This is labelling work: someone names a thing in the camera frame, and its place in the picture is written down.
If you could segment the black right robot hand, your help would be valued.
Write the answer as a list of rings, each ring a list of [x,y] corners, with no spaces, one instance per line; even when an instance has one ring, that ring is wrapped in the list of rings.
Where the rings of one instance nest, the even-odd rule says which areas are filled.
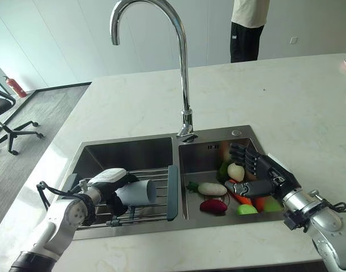
[[[301,187],[295,176],[267,155],[238,143],[231,143],[229,153],[236,165],[255,176],[256,180],[229,186],[231,191],[246,198],[273,196],[282,201]]]

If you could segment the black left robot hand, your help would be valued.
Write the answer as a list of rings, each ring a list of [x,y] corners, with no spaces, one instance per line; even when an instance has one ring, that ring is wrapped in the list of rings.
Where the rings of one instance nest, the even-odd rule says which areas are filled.
[[[120,216],[128,207],[116,191],[137,181],[138,178],[124,168],[109,168],[89,180],[87,195],[94,205],[106,204],[112,215]]]

